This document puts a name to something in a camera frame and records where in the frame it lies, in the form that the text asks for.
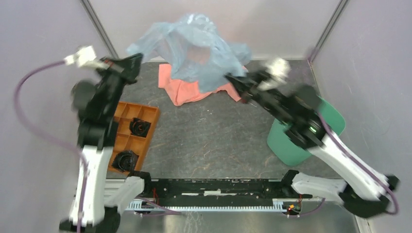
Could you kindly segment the translucent blue trash bag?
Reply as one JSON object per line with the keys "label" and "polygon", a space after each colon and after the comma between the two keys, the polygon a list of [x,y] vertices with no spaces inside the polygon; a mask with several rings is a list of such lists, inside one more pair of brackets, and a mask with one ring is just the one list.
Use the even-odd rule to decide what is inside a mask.
{"label": "translucent blue trash bag", "polygon": [[203,14],[186,14],[176,22],[156,22],[127,54],[143,54],[146,63],[161,57],[172,67],[172,79],[197,83],[201,93],[228,83],[226,74],[243,77],[252,53],[244,43],[225,41],[212,20]]}

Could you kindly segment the green trash bin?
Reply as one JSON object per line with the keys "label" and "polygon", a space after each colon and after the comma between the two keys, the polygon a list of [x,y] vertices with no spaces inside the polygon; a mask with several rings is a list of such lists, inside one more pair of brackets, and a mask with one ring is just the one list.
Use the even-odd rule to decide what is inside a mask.
{"label": "green trash bin", "polygon": [[311,156],[308,151],[322,146],[326,129],[340,135],[346,122],[344,117],[326,100],[316,110],[304,110],[308,113],[302,119],[283,123],[274,120],[267,137],[271,151],[286,165],[296,166]]}

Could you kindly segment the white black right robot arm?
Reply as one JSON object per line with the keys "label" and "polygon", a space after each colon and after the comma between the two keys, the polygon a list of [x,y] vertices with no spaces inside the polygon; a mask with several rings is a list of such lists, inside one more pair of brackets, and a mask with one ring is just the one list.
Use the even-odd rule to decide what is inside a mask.
{"label": "white black right robot arm", "polygon": [[340,140],[319,112],[322,99],[314,87],[302,84],[287,95],[277,88],[261,90],[258,85],[269,79],[262,70],[244,77],[228,73],[225,78],[243,102],[255,101],[286,127],[284,134],[295,146],[321,159],[340,176],[327,179],[289,170],[280,186],[283,196],[300,194],[332,200],[361,218],[399,213],[395,196],[399,179],[377,172]]}

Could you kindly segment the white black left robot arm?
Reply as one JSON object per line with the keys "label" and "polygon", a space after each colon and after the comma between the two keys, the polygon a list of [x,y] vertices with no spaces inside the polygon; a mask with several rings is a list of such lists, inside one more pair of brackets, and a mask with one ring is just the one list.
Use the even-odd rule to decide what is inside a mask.
{"label": "white black left robot arm", "polygon": [[118,123],[115,111],[124,87],[137,82],[141,53],[123,59],[95,55],[74,56],[79,67],[90,67],[100,76],[98,83],[79,81],[72,89],[72,106],[79,126],[75,151],[80,155],[77,191],[69,217],[59,229],[73,233],[114,233],[128,205],[137,197],[151,195],[148,172],[131,171],[124,183],[109,197],[104,196],[106,170],[114,150]]}

